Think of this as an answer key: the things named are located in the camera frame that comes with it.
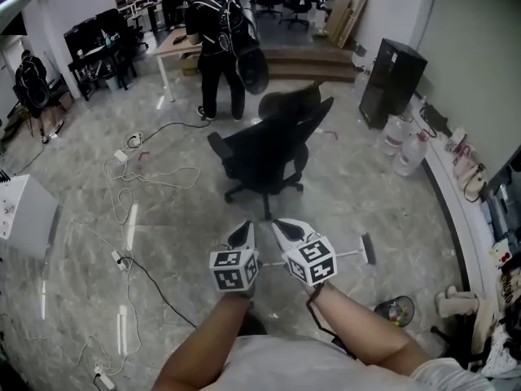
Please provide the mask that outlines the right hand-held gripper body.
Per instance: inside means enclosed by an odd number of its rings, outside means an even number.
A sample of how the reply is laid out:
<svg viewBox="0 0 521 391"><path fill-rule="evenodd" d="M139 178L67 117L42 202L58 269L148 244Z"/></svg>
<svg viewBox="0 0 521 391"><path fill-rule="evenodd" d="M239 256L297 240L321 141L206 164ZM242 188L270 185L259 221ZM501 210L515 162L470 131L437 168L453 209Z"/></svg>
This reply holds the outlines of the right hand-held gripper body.
<svg viewBox="0 0 521 391"><path fill-rule="evenodd" d="M336 253L331 242L314 230L307 237L288 237L291 250L282 252L290 274L310 287L316 287L337 274Z"/></svg>

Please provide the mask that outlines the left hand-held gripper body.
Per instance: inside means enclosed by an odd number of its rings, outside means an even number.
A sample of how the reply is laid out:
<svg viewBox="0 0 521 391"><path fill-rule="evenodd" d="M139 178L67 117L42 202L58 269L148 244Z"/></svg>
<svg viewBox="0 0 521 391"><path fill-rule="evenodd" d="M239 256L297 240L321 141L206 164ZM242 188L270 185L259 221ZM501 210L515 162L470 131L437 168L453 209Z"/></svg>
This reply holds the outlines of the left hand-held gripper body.
<svg viewBox="0 0 521 391"><path fill-rule="evenodd" d="M259 252L247 247L225 247L211 251L209 270L218 292L247 292L260 272Z"/></svg>

